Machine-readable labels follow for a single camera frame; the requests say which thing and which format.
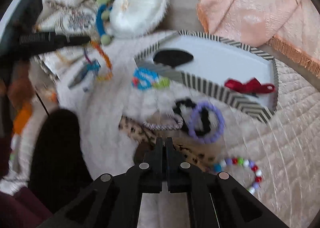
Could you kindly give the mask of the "black velvet pouch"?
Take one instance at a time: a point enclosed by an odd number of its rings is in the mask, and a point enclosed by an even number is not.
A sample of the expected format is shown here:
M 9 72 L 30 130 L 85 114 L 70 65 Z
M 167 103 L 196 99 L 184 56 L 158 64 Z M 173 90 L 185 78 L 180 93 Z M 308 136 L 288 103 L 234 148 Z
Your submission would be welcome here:
M 189 52 L 178 49 L 159 50 L 153 56 L 155 64 L 167 65 L 172 68 L 193 61 L 194 56 Z

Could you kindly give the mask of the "striped white tray box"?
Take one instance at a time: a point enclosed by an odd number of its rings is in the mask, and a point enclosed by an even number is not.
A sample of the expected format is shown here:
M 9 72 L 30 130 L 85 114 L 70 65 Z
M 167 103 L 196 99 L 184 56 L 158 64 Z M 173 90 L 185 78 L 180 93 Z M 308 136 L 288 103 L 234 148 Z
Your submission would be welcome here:
M 153 61 L 156 53 L 169 50 L 185 51 L 194 59 L 175 68 Z M 252 78 L 278 86 L 276 60 L 256 47 L 213 34 L 180 30 L 141 51 L 135 62 L 137 67 L 179 82 L 261 122 L 268 123 L 277 110 L 277 91 L 253 96 L 224 86 L 228 79 L 246 83 Z

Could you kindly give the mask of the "red fabric bow clip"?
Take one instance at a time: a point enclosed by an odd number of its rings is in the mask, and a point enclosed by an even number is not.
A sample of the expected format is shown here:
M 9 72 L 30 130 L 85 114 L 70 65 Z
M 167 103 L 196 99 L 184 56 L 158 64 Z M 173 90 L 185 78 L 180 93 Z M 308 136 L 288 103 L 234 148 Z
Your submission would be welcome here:
M 252 78 L 248 82 L 242 83 L 234 79 L 228 79 L 225 81 L 224 86 L 238 93 L 246 94 L 268 94 L 276 91 L 276 87 L 273 84 L 261 84 L 256 78 Z

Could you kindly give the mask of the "floral embroidered pillow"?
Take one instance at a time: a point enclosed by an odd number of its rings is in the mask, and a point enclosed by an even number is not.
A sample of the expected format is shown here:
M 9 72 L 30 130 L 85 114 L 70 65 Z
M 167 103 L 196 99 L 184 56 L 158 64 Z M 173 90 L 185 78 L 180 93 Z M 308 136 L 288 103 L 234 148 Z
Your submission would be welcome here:
M 34 26 L 37 32 L 55 32 L 66 36 L 94 36 L 97 8 L 80 6 L 71 10 L 53 11 L 46 18 L 41 18 Z

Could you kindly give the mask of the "black scrunchie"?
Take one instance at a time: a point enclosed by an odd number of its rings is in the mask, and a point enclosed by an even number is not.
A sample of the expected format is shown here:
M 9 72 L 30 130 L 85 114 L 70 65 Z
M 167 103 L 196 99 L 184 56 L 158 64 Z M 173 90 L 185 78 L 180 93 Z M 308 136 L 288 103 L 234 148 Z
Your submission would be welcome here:
M 196 103 L 194 103 L 190 98 L 179 99 L 175 101 L 175 106 L 172 108 L 175 114 L 180 115 L 183 119 L 183 126 L 181 128 L 182 132 L 189 134 L 189 128 L 187 122 L 189 121 L 190 114 L 193 109 L 196 107 Z M 201 120 L 200 129 L 195 129 L 195 134 L 198 137 L 203 137 L 206 134 L 210 133 L 211 125 L 209 120 L 209 111 L 204 108 L 199 113 L 199 117 Z

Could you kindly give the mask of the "peach fringed blanket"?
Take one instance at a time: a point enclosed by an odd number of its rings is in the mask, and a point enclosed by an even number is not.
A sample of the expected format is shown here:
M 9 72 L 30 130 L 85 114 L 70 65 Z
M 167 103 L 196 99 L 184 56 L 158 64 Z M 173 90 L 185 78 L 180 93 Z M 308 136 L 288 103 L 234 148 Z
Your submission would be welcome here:
M 207 33 L 270 45 L 319 76 L 319 12 L 311 0 L 199 0 L 197 16 Z

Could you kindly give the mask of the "round white satin cushion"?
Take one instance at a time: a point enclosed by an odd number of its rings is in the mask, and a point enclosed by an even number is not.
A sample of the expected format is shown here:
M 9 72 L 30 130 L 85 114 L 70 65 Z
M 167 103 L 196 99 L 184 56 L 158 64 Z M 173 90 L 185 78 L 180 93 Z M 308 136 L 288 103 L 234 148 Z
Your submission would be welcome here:
M 152 32 L 164 19 L 169 0 L 114 0 L 110 30 L 117 38 L 137 38 Z

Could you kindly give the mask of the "quilted beige bedspread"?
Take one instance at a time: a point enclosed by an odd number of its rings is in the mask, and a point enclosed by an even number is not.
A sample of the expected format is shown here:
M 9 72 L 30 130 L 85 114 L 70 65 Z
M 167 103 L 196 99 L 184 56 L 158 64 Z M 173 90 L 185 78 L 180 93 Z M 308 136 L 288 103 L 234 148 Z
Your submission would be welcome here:
M 58 104 L 48 103 L 49 113 L 35 99 L 24 53 L 1 57 L 1 79 L 9 80 L 12 63 L 20 61 L 22 82 L 9 93 L 19 106 L 26 98 L 33 106 L 22 130 L 18 158 L 21 174 L 15 182 L 4 181 L 4 193 L 28 188 L 50 212 L 70 203 L 103 173 L 121 174 L 152 150 L 156 138 L 168 132 L 144 129 L 143 120 L 167 123 L 165 113 L 183 98 L 204 97 L 181 84 L 146 92 L 129 85 L 136 65 L 134 55 L 164 39 L 164 33 L 118 40 L 106 52 L 111 56 L 111 81 L 94 83 L 84 93 L 69 90 L 67 82 L 80 67 L 76 62 L 57 85 Z M 282 62 L 276 63 L 280 88 L 278 110 L 270 123 L 214 101 L 226 119 L 226 130 L 212 145 L 199 145 L 182 132 L 173 132 L 174 146 L 188 162 L 206 170 L 225 156 L 254 160 L 263 172 L 256 196 L 289 227 L 307 227 L 319 211 L 319 92 Z

